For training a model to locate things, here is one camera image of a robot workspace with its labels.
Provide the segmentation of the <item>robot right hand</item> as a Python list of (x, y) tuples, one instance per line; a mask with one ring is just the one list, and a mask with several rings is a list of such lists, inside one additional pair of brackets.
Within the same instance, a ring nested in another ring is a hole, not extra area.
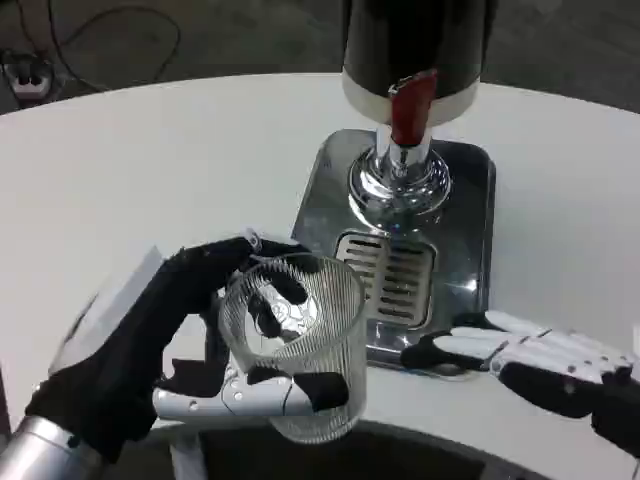
[(448, 330), (424, 335), (400, 354), (408, 370), (440, 365), (486, 372), (527, 402), (592, 430), (639, 455), (639, 358), (575, 330), (543, 326), (505, 312), (456, 316)]

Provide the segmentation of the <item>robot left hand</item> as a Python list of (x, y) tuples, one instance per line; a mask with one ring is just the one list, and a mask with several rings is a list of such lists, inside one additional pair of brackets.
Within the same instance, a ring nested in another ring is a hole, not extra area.
[[(317, 272), (319, 263), (292, 240), (247, 232), (171, 256), (149, 250), (84, 307), (26, 406), (26, 418), (54, 425), (112, 462), (160, 419), (308, 416), (347, 405), (352, 390), (336, 368), (289, 373), (250, 366), (227, 376), (218, 293), (235, 275), (272, 259), (285, 264), (272, 275), (276, 291), (294, 304), (306, 301), (299, 275)], [(177, 360), (165, 377), (165, 348), (191, 315), (204, 320), (219, 351), (204, 360)]]

